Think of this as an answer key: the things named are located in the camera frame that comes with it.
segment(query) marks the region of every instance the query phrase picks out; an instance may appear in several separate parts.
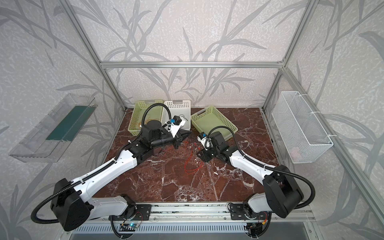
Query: wall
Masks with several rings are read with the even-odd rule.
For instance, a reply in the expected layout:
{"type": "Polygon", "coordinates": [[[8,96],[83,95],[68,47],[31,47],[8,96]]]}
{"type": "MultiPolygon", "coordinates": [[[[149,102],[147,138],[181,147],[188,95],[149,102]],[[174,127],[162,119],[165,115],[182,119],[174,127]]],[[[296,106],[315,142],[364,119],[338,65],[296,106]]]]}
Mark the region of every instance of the wall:
{"type": "MultiPolygon", "coordinates": [[[[123,116],[90,56],[56,1],[0,2],[0,238],[54,239],[60,224],[30,220],[54,184],[103,162],[123,116]],[[68,93],[98,105],[57,163],[23,163],[9,152],[68,93]]],[[[42,218],[55,216],[45,206],[42,218]]]]}
{"type": "MultiPolygon", "coordinates": [[[[321,1],[289,69],[384,196],[384,1],[321,1]]],[[[283,78],[276,93],[292,88],[283,78]]],[[[384,239],[384,230],[334,155],[293,165],[270,115],[282,158],[316,187],[311,208],[328,239],[384,239]]]]}
{"type": "MultiPolygon", "coordinates": [[[[281,61],[307,5],[307,0],[70,2],[103,61],[281,61]]],[[[113,69],[109,73],[127,106],[154,98],[191,99],[194,106],[262,106],[276,72],[113,69]]]]}

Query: plastic basket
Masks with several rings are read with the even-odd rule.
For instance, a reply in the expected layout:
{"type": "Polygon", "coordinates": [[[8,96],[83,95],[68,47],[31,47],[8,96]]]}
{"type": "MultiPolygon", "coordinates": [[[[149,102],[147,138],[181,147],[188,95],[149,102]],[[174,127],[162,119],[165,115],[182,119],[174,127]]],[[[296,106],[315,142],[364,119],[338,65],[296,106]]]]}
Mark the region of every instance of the plastic basket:
{"type": "MultiPolygon", "coordinates": [[[[182,129],[191,129],[191,100],[170,100],[165,101],[164,104],[169,108],[171,117],[183,115],[187,122],[184,124],[182,129]]],[[[169,120],[167,110],[163,109],[161,117],[161,124],[164,125],[169,120]]]]}
{"type": "MultiPolygon", "coordinates": [[[[237,132],[238,128],[228,120],[217,108],[210,106],[198,111],[191,116],[192,125],[197,131],[209,133],[214,127],[227,126],[232,129],[233,132],[237,132]]],[[[232,137],[229,130],[225,128],[217,129],[228,140],[232,137]]]]}
{"type": "MultiPolygon", "coordinates": [[[[137,136],[141,130],[141,120],[143,118],[144,112],[150,105],[154,103],[163,103],[163,100],[145,100],[145,101],[137,101],[135,108],[133,109],[133,113],[131,116],[131,120],[129,122],[128,131],[133,135],[137,136]]],[[[163,107],[156,106],[152,108],[146,116],[145,122],[149,120],[161,120],[163,107]]]]}
{"type": "Polygon", "coordinates": [[[297,91],[281,92],[272,116],[293,163],[314,162],[333,146],[315,113],[297,91]]]}

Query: red marble surface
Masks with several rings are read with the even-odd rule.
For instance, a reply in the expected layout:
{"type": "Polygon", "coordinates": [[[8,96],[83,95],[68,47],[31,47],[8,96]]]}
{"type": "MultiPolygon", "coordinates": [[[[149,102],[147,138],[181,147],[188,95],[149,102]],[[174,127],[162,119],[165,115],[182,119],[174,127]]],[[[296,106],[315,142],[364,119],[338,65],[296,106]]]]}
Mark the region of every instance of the red marble surface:
{"type": "MultiPolygon", "coordinates": [[[[120,130],[113,142],[107,160],[115,156],[117,150],[125,145],[132,135],[128,124],[133,109],[128,109],[120,130]]],[[[200,110],[192,108],[192,114],[200,110]]],[[[278,166],[271,140],[258,108],[219,108],[231,122],[238,127],[237,141],[242,149],[268,164],[278,166]]],[[[196,157],[198,132],[193,128],[192,135],[179,149],[158,148],[155,155],[144,163],[128,170],[107,184],[95,197],[114,197],[127,194],[136,202],[173,201],[243,201],[252,193],[264,192],[263,186],[240,169],[213,159],[193,174],[186,174],[184,163],[193,152],[186,169],[195,169],[202,163],[196,157]]]]}

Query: white basket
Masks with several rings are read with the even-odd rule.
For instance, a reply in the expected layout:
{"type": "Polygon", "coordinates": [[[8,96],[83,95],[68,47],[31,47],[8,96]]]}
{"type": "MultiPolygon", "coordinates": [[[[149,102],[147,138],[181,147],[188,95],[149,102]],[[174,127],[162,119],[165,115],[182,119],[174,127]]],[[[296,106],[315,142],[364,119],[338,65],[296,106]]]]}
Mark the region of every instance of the white basket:
{"type": "Polygon", "coordinates": [[[298,91],[281,92],[272,116],[293,163],[314,162],[333,146],[298,91]]]}
{"type": "MultiPolygon", "coordinates": [[[[172,118],[175,115],[182,115],[187,120],[187,122],[181,129],[191,129],[191,100],[170,100],[165,101],[164,104],[169,108],[172,118]]],[[[168,120],[169,117],[167,110],[163,108],[161,124],[164,125],[168,120]]]]}

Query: gray floor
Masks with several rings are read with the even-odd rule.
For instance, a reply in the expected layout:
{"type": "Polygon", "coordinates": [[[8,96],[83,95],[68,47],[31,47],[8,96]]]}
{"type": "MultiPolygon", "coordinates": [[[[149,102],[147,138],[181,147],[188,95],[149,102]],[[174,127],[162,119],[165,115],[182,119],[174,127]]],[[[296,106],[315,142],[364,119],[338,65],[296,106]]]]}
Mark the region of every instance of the gray floor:
{"type": "MultiPolygon", "coordinates": [[[[70,240],[117,240],[114,234],[73,234],[70,240]]],[[[248,240],[245,233],[168,233],[134,234],[129,240],[248,240]]],[[[271,222],[260,240],[309,240],[302,222],[271,222]]]]}

